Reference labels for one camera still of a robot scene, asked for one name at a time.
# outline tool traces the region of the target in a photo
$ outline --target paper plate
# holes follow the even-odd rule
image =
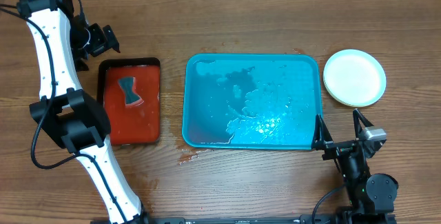
[[[386,90],[386,74],[380,63],[366,52],[348,49],[326,62],[323,81],[330,95],[352,107],[378,101]]]

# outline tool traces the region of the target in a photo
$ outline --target blue tray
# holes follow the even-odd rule
[[[310,150],[322,114],[306,55],[197,54],[187,64],[182,134],[194,147]]]

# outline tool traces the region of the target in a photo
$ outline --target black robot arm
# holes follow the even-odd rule
[[[323,160],[333,159],[336,162],[351,203],[351,206],[337,209],[336,223],[395,223],[395,219],[387,214],[393,212],[398,182],[387,174],[371,175],[367,165],[367,159],[386,142],[387,134],[357,109],[353,111],[353,123],[356,138],[334,143],[322,117],[316,117],[312,146],[325,152]]]

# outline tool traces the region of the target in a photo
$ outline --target wooden table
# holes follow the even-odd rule
[[[387,90],[362,112],[389,133],[369,160],[371,172],[400,183],[399,223],[441,221],[441,0],[83,0],[91,22],[110,24],[121,54],[90,59],[80,72],[96,94],[104,59],[161,60],[161,141],[114,147],[134,191],[157,217],[297,216],[342,183],[321,152],[214,150],[200,152],[181,137],[185,65],[201,52],[305,53],[323,70],[335,52],[356,48],[379,60]],[[0,14],[0,222],[87,223],[105,218],[85,170],[70,162],[40,170],[30,160],[39,69],[26,24]],[[325,121],[335,141],[353,138],[351,108],[322,85]],[[45,164],[68,153],[46,134],[37,148]],[[320,212],[346,205],[345,194]]]

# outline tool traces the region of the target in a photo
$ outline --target wire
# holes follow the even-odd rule
[[[44,40],[44,44],[46,46],[46,49],[48,50],[50,77],[51,77],[51,84],[52,84],[52,92],[51,92],[51,95],[50,95],[49,102],[46,105],[46,108],[45,108],[45,110],[43,112],[43,115],[41,116],[41,119],[40,119],[40,121],[39,121],[39,123],[37,125],[36,130],[35,130],[34,138],[32,139],[32,145],[31,145],[31,150],[30,150],[30,156],[31,156],[32,162],[38,168],[45,169],[45,170],[50,170],[50,169],[56,168],[56,167],[58,167],[60,165],[63,165],[64,163],[67,163],[68,161],[71,161],[72,159],[75,159],[75,158],[77,158],[79,156],[83,156],[83,157],[88,158],[95,165],[96,170],[98,171],[99,175],[101,176],[101,180],[103,181],[104,186],[105,186],[107,192],[109,193],[110,198],[112,199],[113,204],[115,204],[116,208],[119,211],[119,214],[121,215],[121,217],[124,220],[124,223],[126,223],[127,219],[124,216],[123,210],[121,209],[121,206],[116,201],[116,198],[114,197],[114,195],[113,195],[113,193],[112,193],[112,191],[111,191],[111,189],[109,187],[109,184],[107,183],[107,180],[105,180],[105,177],[104,177],[103,172],[101,171],[101,168],[99,167],[98,163],[95,161],[95,159],[93,157],[91,157],[90,155],[87,155],[87,154],[74,154],[74,155],[72,155],[72,156],[70,156],[70,157],[68,157],[66,159],[63,159],[62,161],[59,161],[58,163],[55,163],[53,165],[42,165],[42,164],[40,164],[37,161],[37,158],[35,157],[35,147],[37,146],[37,140],[38,140],[38,137],[39,137],[39,133],[41,131],[41,127],[42,127],[42,125],[44,123],[44,120],[45,120],[46,116],[48,115],[50,107],[52,106],[53,99],[54,99],[55,93],[56,93],[56,87],[57,87],[57,84],[58,84],[55,81],[54,60],[52,58],[52,52],[50,50],[48,38],[46,37],[44,32],[41,30],[41,28],[37,24],[35,24],[33,21],[31,21],[31,20],[29,20],[29,19],[27,19],[25,17],[22,17],[21,15],[19,15],[17,13],[11,12],[9,10],[5,10],[3,8],[0,8],[0,11],[5,12],[7,14],[11,14],[14,17],[20,18],[20,19],[22,19],[24,21],[27,21],[30,25],[32,25],[34,28],[36,28],[39,31],[39,33],[41,34],[41,37]]]
[[[341,189],[343,189],[345,186],[346,186],[346,184],[341,185],[340,187],[337,187],[337,188],[331,190],[330,192],[328,192],[326,195],[324,195],[324,196],[319,200],[319,202],[318,202],[318,203],[316,204],[316,206],[314,207],[314,210],[313,210],[312,215],[311,215],[312,224],[316,224],[316,212],[317,212],[318,207],[320,206],[320,204],[322,204],[322,202],[325,201],[326,198],[332,196],[332,195],[335,194],[336,192],[341,191]]]
[[[12,6],[12,5],[9,5],[9,4],[2,4],[2,3],[0,3],[0,7],[5,7],[5,8],[17,8],[16,6]]]
[[[49,67],[50,67],[50,78],[51,78],[51,84],[52,84],[52,92],[50,94],[50,99],[48,104],[46,105],[46,108],[43,111],[43,114],[41,115],[40,121],[38,122],[37,128],[35,129],[35,133],[34,133],[34,138],[32,139],[32,145],[30,148],[30,158],[32,160],[32,162],[34,163],[35,166],[37,166],[40,169],[45,169],[45,170],[49,170],[49,169],[53,169],[56,168],[60,165],[63,165],[64,163],[71,161],[72,159],[75,159],[75,156],[70,156],[66,159],[63,159],[62,161],[55,163],[53,165],[42,165],[40,164],[36,157],[35,157],[35,147],[37,146],[37,140],[41,131],[41,127],[43,126],[44,120],[46,118],[46,116],[48,115],[48,112],[50,110],[50,107],[52,106],[54,97],[55,97],[55,93],[57,90],[57,82],[55,81],[55,69],[54,69],[54,59],[52,58],[52,52],[50,50],[50,46],[49,46],[49,41],[48,38],[46,37],[46,35],[44,34],[44,32],[41,30],[41,28],[35,24],[33,21],[29,20],[28,18],[22,17],[21,15],[11,12],[9,10],[5,10],[3,8],[0,8],[1,11],[11,14],[15,17],[18,17],[24,21],[27,21],[30,25],[32,25],[35,29],[37,29],[37,31],[40,33],[41,37],[44,40],[44,44],[46,45],[46,49],[48,51],[48,57],[49,57]]]
[[[110,190],[109,184],[108,184],[107,181],[105,180],[105,178],[104,178],[104,174],[103,174],[103,171],[101,171],[101,168],[98,166],[98,163],[95,161],[95,159],[94,159],[92,156],[90,156],[90,155],[88,155],[88,154],[81,154],[81,153],[76,153],[76,154],[75,154],[75,157],[80,157],[80,156],[83,156],[83,157],[85,157],[85,158],[88,158],[88,159],[90,160],[90,162],[92,162],[92,163],[95,165],[96,170],[98,171],[99,175],[100,175],[101,178],[103,179],[104,186],[105,186],[107,192],[109,192],[109,195],[110,195],[110,198],[112,199],[113,204],[115,204],[116,208],[117,208],[118,211],[119,211],[119,214],[121,215],[121,217],[123,217],[124,223],[126,223],[126,222],[127,222],[127,219],[126,219],[125,216],[124,216],[123,210],[121,209],[120,205],[119,205],[118,202],[116,201],[116,197],[113,195],[112,191]]]
[[[83,12],[83,4],[81,3],[81,0],[78,0],[78,2],[80,3],[80,15],[81,15],[81,17],[83,17],[83,14],[84,14],[84,12]]]

